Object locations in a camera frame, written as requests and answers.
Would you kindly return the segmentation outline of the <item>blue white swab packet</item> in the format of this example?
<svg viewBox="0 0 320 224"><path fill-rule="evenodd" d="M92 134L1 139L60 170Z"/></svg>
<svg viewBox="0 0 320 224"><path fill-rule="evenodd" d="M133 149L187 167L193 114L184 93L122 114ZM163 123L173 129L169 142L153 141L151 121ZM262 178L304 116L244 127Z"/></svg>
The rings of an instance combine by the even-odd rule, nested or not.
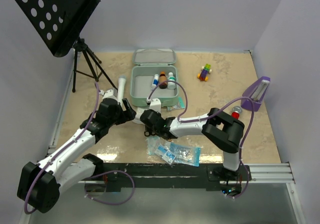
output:
<svg viewBox="0 0 320 224"><path fill-rule="evenodd" d="M176 155L162 144L158 144L154 150L154 154L159 156L168 165L173 165Z"/></svg>

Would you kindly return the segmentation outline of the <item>black handled scissors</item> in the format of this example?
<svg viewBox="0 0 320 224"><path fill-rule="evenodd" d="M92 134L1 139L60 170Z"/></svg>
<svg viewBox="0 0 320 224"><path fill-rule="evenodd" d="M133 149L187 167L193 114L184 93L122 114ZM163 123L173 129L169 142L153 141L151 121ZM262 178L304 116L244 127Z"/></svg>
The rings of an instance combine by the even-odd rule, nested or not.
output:
<svg viewBox="0 0 320 224"><path fill-rule="evenodd" d="M150 136L155 136L156 134L154 133L154 132L152 132L152 131L148 131L148 130L146 130L145 132L144 132L144 136L145 137L150 137Z"/></svg>

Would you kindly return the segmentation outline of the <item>white green label bottle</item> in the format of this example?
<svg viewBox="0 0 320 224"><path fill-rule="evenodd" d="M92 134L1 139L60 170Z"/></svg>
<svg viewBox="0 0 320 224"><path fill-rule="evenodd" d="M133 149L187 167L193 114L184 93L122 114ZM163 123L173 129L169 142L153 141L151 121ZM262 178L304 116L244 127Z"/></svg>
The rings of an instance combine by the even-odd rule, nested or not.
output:
<svg viewBox="0 0 320 224"><path fill-rule="evenodd" d="M167 82L167 88L170 90L174 90L176 88L176 78L173 74L173 72L168 73L168 82Z"/></svg>

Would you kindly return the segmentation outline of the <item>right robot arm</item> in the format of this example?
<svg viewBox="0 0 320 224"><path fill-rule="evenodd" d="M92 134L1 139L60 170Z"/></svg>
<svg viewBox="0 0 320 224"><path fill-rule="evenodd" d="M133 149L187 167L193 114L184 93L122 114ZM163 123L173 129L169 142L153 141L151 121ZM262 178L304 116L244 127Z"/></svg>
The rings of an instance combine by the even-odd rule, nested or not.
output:
<svg viewBox="0 0 320 224"><path fill-rule="evenodd" d="M155 110L145 110L140 121L154 134L165 139L203 135L223 151L223 175L235 180L240 175L240 148L244 141L244 124L219 108L192 118L162 118Z"/></svg>

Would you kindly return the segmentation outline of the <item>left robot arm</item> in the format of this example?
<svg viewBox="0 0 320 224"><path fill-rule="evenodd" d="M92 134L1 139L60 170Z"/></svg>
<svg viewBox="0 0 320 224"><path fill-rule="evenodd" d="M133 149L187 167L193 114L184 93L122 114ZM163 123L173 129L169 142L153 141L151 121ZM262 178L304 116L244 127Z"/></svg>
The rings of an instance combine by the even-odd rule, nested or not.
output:
<svg viewBox="0 0 320 224"><path fill-rule="evenodd" d="M28 162L21 171L17 191L17 196L25 202L25 213L32 213L29 206L46 213L56 204L60 194L80 180L98 180L104 176L103 161L92 154L85 155L78 164L72 165L72 162L106 136L112 126L131 121L135 116L136 112L126 98L121 104L105 98L96 103L89 119L67 143L36 164Z"/></svg>

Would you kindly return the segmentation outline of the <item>mint green medicine case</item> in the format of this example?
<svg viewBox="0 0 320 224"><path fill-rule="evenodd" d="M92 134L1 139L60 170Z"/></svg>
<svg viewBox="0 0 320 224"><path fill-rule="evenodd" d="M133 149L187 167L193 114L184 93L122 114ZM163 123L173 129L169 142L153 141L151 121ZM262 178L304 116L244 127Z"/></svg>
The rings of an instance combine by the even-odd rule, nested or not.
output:
<svg viewBox="0 0 320 224"><path fill-rule="evenodd" d="M136 107L146 107L147 98L152 94L163 107L173 106L178 102L179 90L176 83L161 82L172 78L178 81L176 54L172 49L138 49L133 53L130 77L131 103Z"/></svg>

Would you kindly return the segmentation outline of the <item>large blue mask packet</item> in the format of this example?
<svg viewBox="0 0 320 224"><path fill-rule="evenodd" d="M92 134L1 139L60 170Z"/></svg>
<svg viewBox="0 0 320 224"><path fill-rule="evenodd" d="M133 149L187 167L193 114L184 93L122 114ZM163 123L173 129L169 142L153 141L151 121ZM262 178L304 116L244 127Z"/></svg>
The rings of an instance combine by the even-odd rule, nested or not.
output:
<svg viewBox="0 0 320 224"><path fill-rule="evenodd" d="M200 147L188 147L171 142L169 150L175 155L175 163L199 167Z"/></svg>

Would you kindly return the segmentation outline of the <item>brown bottle orange cap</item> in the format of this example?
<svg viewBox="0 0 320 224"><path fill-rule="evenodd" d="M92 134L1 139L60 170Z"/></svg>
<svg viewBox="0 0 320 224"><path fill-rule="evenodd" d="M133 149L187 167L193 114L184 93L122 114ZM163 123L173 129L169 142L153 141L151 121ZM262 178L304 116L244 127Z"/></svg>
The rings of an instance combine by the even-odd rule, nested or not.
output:
<svg viewBox="0 0 320 224"><path fill-rule="evenodd" d="M166 74L165 72L161 72L160 75L159 75L159 88L160 89L166 89L167 88L167 77L166 77Z"/></svg>

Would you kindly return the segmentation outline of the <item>green dotted plaster packet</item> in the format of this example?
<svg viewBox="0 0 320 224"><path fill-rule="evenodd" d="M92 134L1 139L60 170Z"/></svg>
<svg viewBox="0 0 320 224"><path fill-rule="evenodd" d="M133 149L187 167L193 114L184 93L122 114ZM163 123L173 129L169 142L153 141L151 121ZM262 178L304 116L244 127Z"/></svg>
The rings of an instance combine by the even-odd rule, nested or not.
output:
<svg viewBox="0 0 320 224"><path fill-rule="evenodd" d="M161 143L160 138L158 136L150 136L146 138L146 142L148 155L154 155L154 151Z"/></svg>

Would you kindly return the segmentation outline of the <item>clear gauze packet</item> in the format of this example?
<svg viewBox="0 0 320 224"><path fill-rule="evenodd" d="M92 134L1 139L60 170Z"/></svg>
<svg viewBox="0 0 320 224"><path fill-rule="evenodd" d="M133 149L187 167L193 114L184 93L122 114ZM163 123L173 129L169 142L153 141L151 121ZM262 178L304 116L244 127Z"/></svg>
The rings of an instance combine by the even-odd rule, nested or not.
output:
<svg viewBox="0 0 320 224"><path fill-rule="evenodd" d="M144 123L141 122L140 118L141 118L141 115L144 113L145 110L148 110L149 107L137 107L136 109L136 115L135 115L135 118L134 120L132 121L133 123L135 124L140 124L140 125L143 125Z"/></svg>

